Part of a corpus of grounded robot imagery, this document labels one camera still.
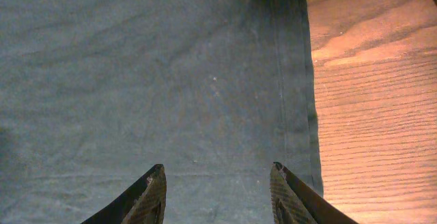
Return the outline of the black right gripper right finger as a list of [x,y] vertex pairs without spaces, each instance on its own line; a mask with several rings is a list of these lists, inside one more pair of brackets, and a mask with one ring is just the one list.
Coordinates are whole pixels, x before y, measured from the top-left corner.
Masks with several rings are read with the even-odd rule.
[[275,224],[357,224],[279,162],[270,170],[270,194]]

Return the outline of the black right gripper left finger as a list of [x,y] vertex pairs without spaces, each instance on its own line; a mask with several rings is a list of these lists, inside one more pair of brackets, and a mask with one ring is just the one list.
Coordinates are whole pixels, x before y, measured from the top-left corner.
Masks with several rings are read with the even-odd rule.
[[156,164],[81,224],[163,224],[166,192],[164,165]]

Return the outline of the black nike t-shirt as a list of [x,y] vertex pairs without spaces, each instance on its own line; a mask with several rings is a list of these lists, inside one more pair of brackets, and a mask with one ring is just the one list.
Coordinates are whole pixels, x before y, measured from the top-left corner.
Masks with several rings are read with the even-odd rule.
[[307,0],[1,0],[1,222],[80,223],[155,164],[166,223],[324,192]]

